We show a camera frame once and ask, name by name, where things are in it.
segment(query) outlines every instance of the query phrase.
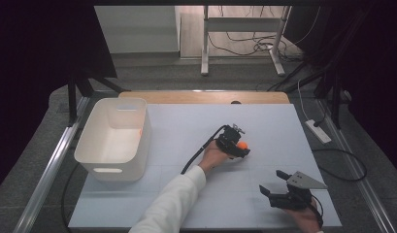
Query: white tabletop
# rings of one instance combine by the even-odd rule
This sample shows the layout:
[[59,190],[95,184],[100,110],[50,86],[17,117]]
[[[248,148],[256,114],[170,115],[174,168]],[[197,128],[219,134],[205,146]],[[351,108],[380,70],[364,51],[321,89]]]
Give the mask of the white tabletop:
[[[148,111],[152,137],[143,177],[133,183],[108,183],[88,175],[69,227],[129,229],[224,124],[235,123],[246,131],[242,140],[248,143],[250,154],[212,171],[182,229],[295,227],[287,214],[270,207],[258,185],[286,193],[286,183],[276,170],[300,171],[323,182],[293,105],[149,104]],[[312,193],[323,205],[324,226],[341,226],[328,191]]]

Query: white sleeve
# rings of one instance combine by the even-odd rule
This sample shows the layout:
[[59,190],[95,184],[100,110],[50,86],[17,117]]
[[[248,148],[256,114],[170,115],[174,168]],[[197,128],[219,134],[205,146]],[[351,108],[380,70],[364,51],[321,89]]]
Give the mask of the white sleeve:
[[199,166],[171,180],[129,232],[180,232],[183,220],[205,186],[205,173]]

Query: hand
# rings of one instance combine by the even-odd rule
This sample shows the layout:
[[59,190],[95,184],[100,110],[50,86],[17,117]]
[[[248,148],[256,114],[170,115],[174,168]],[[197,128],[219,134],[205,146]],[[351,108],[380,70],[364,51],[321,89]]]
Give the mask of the hand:
[[208,174],[214,167],[220,165],[228,157],[229,155],[227,153],[218,148],[215,140],[212,140],[205,148],[204,156],[198,166],[204,170],[205,174]]
[[[314,199],[311,202],[311,205],[313,205],[316,208],[316,202]],[[302,232],[316,233],[321,230],[319,228],[316,216],[310,208],[306,208],[305,210],[299,210],[299,211],[292,211],[286,209],[283,210],[287,212],[290,216],[292,216],[292,218],[294,218],[295,222],[297,223],[298,227],[301,229]]]

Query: white plastic bin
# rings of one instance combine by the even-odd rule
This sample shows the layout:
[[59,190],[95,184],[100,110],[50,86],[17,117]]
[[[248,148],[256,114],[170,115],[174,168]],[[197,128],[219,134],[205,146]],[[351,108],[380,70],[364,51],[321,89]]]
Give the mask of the white plastic bin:
[[99,181],[136,181],[145,171],[150,134],[144,99],[101,99],[89,115],[75,159]]

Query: power strip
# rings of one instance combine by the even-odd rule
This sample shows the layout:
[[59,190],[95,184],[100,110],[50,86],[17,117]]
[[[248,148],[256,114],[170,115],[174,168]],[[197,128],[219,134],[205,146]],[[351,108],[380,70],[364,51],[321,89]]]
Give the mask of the power strip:
[[310,119],[308,121],[305,121],[307,124],[308,128],[310,128],[311,131],[316,135],[316,137],[321,141],[322,144],[326,144],[331,142],[331,139],[328,137],[328,135],[321,129],[321,127],[315,127],[314,123],[315,121],[313,119]]

